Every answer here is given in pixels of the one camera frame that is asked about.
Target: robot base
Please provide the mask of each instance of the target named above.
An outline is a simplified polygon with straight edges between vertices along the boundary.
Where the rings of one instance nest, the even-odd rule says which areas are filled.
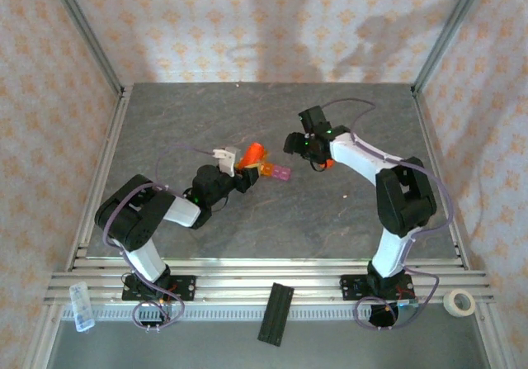
[[[166,289],[180,296],[184,301],[193,301],[195,299],[196,276],[171,275],[167,279]],[[167,300],[168,296],[164,295],[162,298]],[[125,278],[121,299],[123,301],[145,301],[157,300],[159,296],[156,291],[152,291],[143,284],[137,276],[130,274]]]
[[[367,274],[350,274],[341,276],[339,285],[343,300],[359,300],[363,297],[375,296],[385,300],[416,300],[413,280],[408,274],[398,277],[398,282],[383,289],[383,293],[374,293],[368,282]]]

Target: wall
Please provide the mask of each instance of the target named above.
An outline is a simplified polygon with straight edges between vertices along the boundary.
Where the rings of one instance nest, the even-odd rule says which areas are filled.
[[[528,362],[528,2],[478,0],[427,84],[427,117],[472,260]]]
[[[0,0],[0,367],[21,367],[115,103],[59,0]]]
[[[457,0],[78,0],[123,84],[412,82]]]

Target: white tape roll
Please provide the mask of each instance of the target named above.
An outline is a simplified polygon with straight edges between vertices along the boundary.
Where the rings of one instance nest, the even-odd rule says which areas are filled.
[[[444,296],[444,307],[454,317],[467,317],[475,312],[475,299],[464,289],[454,289]]]

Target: marble surface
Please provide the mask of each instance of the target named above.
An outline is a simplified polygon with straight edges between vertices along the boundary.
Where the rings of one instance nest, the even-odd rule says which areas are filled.
[[[351,169],[337,164],[314,172],[299,156],[283,153],[286,136],[302,131],[298,113],[341,97],[378,103],[356,133],[370,144],[430,165],[410,88],[402,84],[135,84],[115,149],[103,200],[136,173],[154,179],[160,153],[175,144],[200,149],[259,142],[268,161],[291,168],[288,182],[261,177],[247,193],[232,192],[227,206],[198,230],[163,221],[153,236],[166,258],[371,258],[382,226],[375,189]],[[350,125],[365,109],[342,103],[325,110],[333,126]],[[159,177],[179,192],[191,185],[196,169],[215,161],[174,149],[160,163]],[[429,225],[441,223],[443,211]],[[94,228],[90,257],[115,256]],[[410,258],[454,258],[449,230],[418,240]]]

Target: small white object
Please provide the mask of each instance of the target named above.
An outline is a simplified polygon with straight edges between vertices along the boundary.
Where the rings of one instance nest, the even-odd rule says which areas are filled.
[[[152,239],[135,251],[126,251],[126,256],[138,272],[151,282],[156,282],[165,271],[165,263],[159,256]]]
[[[176,197],[163,217],[164,220],[178,223],[183,227],[191,227],[198,219],[200,207],[181,197]]]
[[[454,317],[467,317],[475,312],[475,299],[464,289],[454,289],[444,296],[444,307]]]
[[[93,318],[87,283],[79,282],[78,284],[71,285],[69,287],[69,296],[72,300],[73,318],[77,331],[86,332],[90,328],[93,328],[96,321]]]
[[[234,164],[237,162],[238,149],[228,146],[225,149],[214,149],[213,157],[217,158],[220,171],[234,177]]]

